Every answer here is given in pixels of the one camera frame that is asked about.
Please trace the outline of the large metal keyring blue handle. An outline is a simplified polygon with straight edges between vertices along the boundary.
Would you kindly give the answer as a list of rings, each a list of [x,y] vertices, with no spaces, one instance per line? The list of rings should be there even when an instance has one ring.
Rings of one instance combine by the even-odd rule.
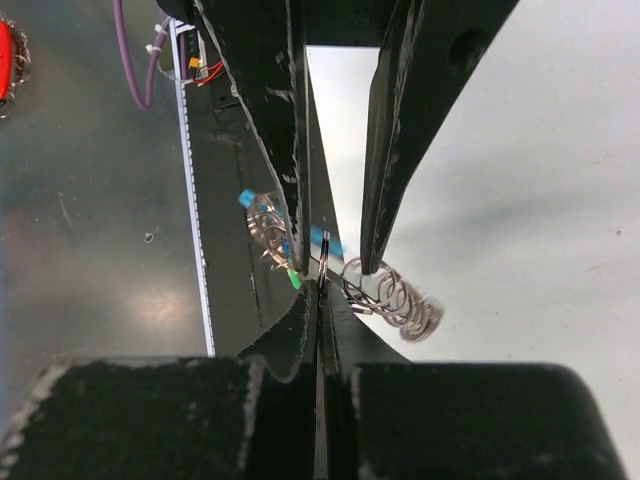
[[[238,197],[245,209],[249,232],[273,267],[286,272],[293,268],[282,208],[273,193],[258,194],[250,189]],[[372,275],[362,273],[358,257],[345,260],[344,248],[330,239],[327,248],[327,270],[337,283],[352,311],[359,315],[377,315],[399,331],[408,343],[419,343],[435,332],[444,316],[437,300],[421,294],[413,285],[386,263]]]

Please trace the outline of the red handled keyring on bench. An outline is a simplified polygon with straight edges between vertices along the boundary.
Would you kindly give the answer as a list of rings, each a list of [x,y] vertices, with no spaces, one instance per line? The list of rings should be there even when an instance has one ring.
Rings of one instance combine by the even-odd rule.
[[[17,22],[1,13],[1,119],[16,103],[16,91],[30,77],[31,53],[28,36]]]

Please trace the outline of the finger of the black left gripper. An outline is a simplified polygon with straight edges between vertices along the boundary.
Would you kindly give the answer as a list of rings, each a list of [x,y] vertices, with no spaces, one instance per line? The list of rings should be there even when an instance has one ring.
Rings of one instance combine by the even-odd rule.
[[[309,85],[303,1],[197,1],[279,195],[293,267],[310,260]]]
[[[376,272],[417,167],[513,1],[399,1],[369,93],[361,268]]]

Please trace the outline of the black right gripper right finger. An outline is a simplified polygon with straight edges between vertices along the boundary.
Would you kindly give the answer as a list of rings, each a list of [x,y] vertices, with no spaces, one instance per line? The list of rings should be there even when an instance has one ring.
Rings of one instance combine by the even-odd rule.
[[[622,479],[584,381],[549,363],[411,363],[322,302],[332,479]]]

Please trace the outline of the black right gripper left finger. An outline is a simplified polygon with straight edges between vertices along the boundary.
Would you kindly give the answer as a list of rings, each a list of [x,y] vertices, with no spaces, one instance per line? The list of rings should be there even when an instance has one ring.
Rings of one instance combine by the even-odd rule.
[[[51,364],[9,423],[2,477],[312,478],[317,300],[306,283],[282,318],[301,328],[283,372],[260,355]]]

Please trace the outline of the green key tag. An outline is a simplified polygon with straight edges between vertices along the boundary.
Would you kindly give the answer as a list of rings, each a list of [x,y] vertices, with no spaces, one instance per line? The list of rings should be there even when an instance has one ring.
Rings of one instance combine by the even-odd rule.
[[[302,280],[300,279],[298,273],[295,270],[287,271],[289,280],[294,289],[299,290],[302,286]]]

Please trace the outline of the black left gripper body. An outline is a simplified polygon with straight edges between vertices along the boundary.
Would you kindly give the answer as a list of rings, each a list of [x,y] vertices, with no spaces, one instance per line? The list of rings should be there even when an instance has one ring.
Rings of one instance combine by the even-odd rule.
[[[377,47],[393,1],[159,1],[209,43],[239,49],[284,44],[288,29],[312,46]]]

